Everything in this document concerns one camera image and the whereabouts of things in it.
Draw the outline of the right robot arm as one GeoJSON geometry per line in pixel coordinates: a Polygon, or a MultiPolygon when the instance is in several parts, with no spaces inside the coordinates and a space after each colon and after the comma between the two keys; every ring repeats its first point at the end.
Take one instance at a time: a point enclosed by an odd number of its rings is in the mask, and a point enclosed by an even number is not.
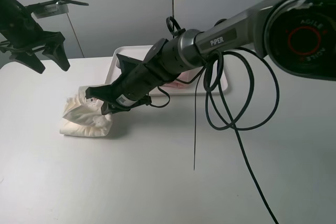
{"type": "Polygon", "coordinates": [[[264,0],[207,31],[179,30],[172,40],[157,41],[141,61],[119,55],[120,76],[87,88],[85,96],[103,101],[104,114],[128,111],[148,104],[150,91],[182,72],[247,44],[289,74],[333,81],[335,0],[264,0]]]}

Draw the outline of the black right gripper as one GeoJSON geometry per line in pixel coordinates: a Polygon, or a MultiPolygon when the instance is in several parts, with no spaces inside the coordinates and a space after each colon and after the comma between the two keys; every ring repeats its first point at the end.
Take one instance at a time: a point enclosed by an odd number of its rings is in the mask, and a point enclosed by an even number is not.
{"type": "Polygon", "coordinates": [[[132,108],[149,105],[149,92],[163,84],[162,78],[150,71],[144,64],[139,64],[129,71],[124,71],[112,84],[88,87],[87,99],[96,98],[103,102],[101,113],[128,112],[132,108]]]}

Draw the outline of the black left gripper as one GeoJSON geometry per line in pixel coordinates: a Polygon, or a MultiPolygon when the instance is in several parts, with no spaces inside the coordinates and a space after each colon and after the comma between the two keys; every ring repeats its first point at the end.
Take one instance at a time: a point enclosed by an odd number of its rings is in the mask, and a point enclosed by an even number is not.
{"type": "Polygon", "coordinates": [[[45,66],[36,56],[36,52],[41,52],[68,71],[65,37],[60,32],[44,31],[31,15],[19,1],[1,0],[1,34],[6,38],[1,42],[1,52],[9,51],[11,61],[43,73],[45,66]]]}

